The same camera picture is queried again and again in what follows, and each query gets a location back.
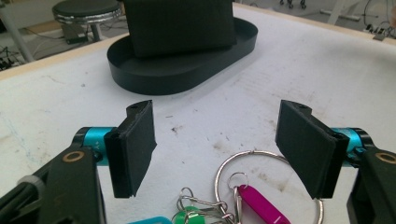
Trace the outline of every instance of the blue key tag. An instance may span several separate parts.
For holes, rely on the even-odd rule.
[[[128,224],[172,224],[172,222],[166,217],[152,217],[136,222],[130,222]]]

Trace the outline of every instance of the keychain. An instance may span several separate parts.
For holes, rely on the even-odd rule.
[[[265,223],[290,224],[288,219],[253,187],[241,185],[238,187],[238,192],[242,200],[246,202]]]
[[[239,187],[230,186],[231,179],[235,175],[244,175],[246,178],[246,185]],[[242,224],[242,204],[244,201],[249,205],[253,211],[262,218],[267,224],[290,224],[288,219],[279,212],[264,196],[262,196],[256,189],[248,184],[248,176],[242,172],[233,173],[228,179],[228,187],[233,189],[233,199],[235,205],[235,220],[236,224]]]
[[[269,151],[260,151],[260,150],[251,150],[251,151],[243,151],[243,152],[239,152],[234,154],[233,156],[231,156],[230,158],[228,158],[224,163],[221,164],[221,166],[219,167],[217,173],[216,173],[216,177],[215,177],[215,197],[216,197],[216,201],[220,202],[220,197],[219,197],[219,179],[221,176],[221,173],[224,169],[224,167],[226,167],[227,164],[229,164],[230,162],[241,158],[241,157],[245,157],[245,156],[252,156],[252,155],[260,155],[260,156],[266,156],[266,157],[270,157],[270,158],[274,158],[280,161],[285,162],[286,164],[289,164],[289,162],[281,155],[277,155],[273,152],[269,152]],[[241,211],[241,203],[240,203],[240,198],[242,198],[242,200],[244,202],[246,202],[246,204],[248,204],[267,224],[271,223],[271,224],[280,224],[280,223],[287,223],[290,224],[290,222],[288,221],[288,219],[282,215],[282,213],[280,213],[271,203],[268,202],[268,200],[266,200],[264,198],[264,196],[262,196],[256,189],[254,189],[253,187],[251,187],[248,183],[246,185],[240,185],[239,187],[234,187],[231,188],[233,189],[233,195],[234,195],[234,203],[235,203],[235,219],[237,220],[237,224],[242,224],[242,213]],[[318,206],[318,216],[317,216],[317,222],[318,224],[322,224],[323,223],[323,217],[324,217],[324,206],[323,206],[323,201],[322,200],[315,200],[315,203]],[[225,210],[223,207],[220,208],[220,211],[222,214],[226,214],[227,210]],[[235,224],[234,221],[232,220],[227,220],[228,223],[232,223]]]
[[[185,195],[183,193],[185,189],[190,192],[190,195]],[[183,200],[189,200],[191,202],[191,205],[185,206],[183,204]],[[206,207],[198,208],[194,206],[194,203],[203,204],[206,205]],[[194,197],[191,189],[183,188],[180,191],[177,200],[177,209],[179,210],[179,212],[174,215],[172,220],[174,220],[175,224],[205,224],[206,217],[219,219],[218,221],[211,222],[210,224],[227,223],[226,218],[230,220],[234,220],[233,214],[226,213],[222,215],[220,212],[220,208],[227,209],[227,203],[225,202],[210,203],[199,200]]]

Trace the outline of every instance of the metal key ring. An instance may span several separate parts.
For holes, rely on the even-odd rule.
[[[228,188],[229,189],[234,189],[235,187],[231,187],[230,186],[230,182],[231,182],[231,179],[233,178],[233,176],[235,176],[235,175],[244,175],[245,176],[245,178],[246,178],[246,180],[247,180],[247,183],[245,184],[245,187],[244,187],[244,189],[246,189],[247,187],[248,187],[248,176],[247,176],[247,174],[245,174],[245,173],[243,173],[243,172],[236,172],[236,173],[233,173],[231,176],[230,176],[230,178],[228,178],[228,182],[227,182],[227,185],[228,185]]]
[[[251,150],[251,151],[243,151],[243,152],[239,152],[236,153],[235,155],[231,156],[229,159],[227,159],[219,168],[218,172],[216,173],[216,178],[215,178],[215,196],[216,196],[216,201],[220,202],[220,197],[219,197],[219,178],[221,175],[222,170],[224,169],[224,167],[231,161],[239,158],[239,157],[243,157],[243,156],[248,156],[248,155],[263,155],[263,156],[268,156],[268,157],[272,157],[275,159],[278,159],[280,161],[285,162],[286,164],[290,165],[288,160],[286,160],[286,158],[284,158],[283,156],[277,155],[273,152],[269,152],[269,151],[259,151],[259,150]],[[315,199],[315,201],[317,202],[318,205],[318,210],[319,210],[319,216],[318,216],[318,224],[322,224],[323,223],[323,218],[324,218],[324,205],[323,205],[323,201],[321,199]],[[220,207],[220,211],[225,214],[226,211],[224,210],[223,207]]]

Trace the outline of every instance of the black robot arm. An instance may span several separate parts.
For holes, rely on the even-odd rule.
[[[0,199],[0,223],[106,223],[97,164],[108,165],[116,198],[136,192],[156,147],[152,102],[127,107],[117,127],[81,128],[72,144]]]
[[[396,223],[396,154],[357,128],[331,129],[306,105],[281,101],[276,144],[312,198],[331,198],[343,163],[359,168],[347,202],[351,223]]]

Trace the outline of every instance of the white table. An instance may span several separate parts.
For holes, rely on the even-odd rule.
[[[114,199],[108,169],[99,167],[108,223],[171,218],[183,187],[214,201],[214,177],[227,158],[253,149],[279,153],[281,99],[309,105],[330,127],[360,127],[379,148],[396,151],[395,46],[250,7],[235,5],[234,15],[259,28],[255,50],[179,94],[147,96],[120,88],[106,58],[115,38],[0,73],[0,195],[67,148],[79,128],[118,126],[127,105],[148,99],[158,146],[136,198]],[[226,182],[238,171],[292,223],[314,222],[315,204],[297,175],[259,156],[236,161],[223,174],[220,194],[231,211]],[[348,223],[355,174],[342,170],[333,199],[325,201],[324,223]],[[244,223],[262,222],[246,211]]]

